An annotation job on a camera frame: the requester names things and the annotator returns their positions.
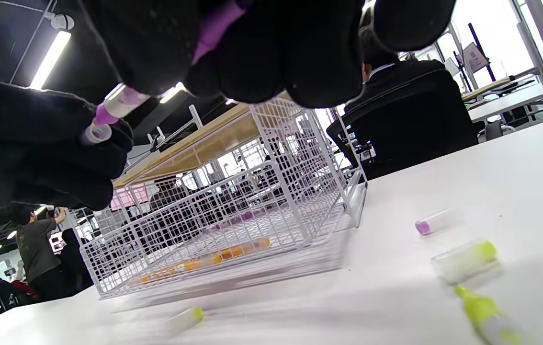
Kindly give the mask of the person's right hand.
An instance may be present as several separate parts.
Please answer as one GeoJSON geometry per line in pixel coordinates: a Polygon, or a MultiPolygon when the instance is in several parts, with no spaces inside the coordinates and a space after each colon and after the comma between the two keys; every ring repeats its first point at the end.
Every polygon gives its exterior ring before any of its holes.
{"type": "Polygon", "coordinates": [[[79,0],[86,22],[127,87],[160,95],[258,104],[282,91],[305,108],[362,91],[359,30],[390,52],[433,44],[453,0],[79,0]]]}

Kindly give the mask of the person's left hand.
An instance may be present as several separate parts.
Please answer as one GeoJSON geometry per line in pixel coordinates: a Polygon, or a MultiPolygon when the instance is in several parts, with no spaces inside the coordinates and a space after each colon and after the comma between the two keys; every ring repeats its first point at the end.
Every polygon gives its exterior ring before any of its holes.
{"type": "Polygon", "coordinates": [[[119,120],[110,139],[84,146],[94,106],[65,92],[0,83],[0,207],[11,203],[102,210],[132,150],[119,120]]]}

